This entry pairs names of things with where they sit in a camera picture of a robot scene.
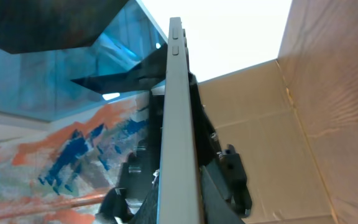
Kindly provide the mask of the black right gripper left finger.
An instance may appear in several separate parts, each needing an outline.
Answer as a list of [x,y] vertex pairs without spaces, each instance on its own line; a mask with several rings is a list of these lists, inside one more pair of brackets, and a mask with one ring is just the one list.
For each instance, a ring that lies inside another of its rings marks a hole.
[[155,180],[142,206],[129,224],[157,224],[159,178]]

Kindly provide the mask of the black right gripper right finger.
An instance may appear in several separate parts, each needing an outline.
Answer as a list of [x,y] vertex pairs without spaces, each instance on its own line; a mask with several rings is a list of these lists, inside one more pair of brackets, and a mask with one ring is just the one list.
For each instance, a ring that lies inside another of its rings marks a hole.
[[201,193],[207,224],[244,224],[222,198],[205,166],[200,169]]

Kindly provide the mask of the Samsung Galaxy smartphone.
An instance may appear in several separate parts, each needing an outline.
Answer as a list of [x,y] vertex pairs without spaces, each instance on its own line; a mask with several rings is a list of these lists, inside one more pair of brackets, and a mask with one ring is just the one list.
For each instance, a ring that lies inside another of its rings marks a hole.
[[169,24],[163,108],[158,223],[204,222],[198,173],[185,35],[181,19],[172,17]]

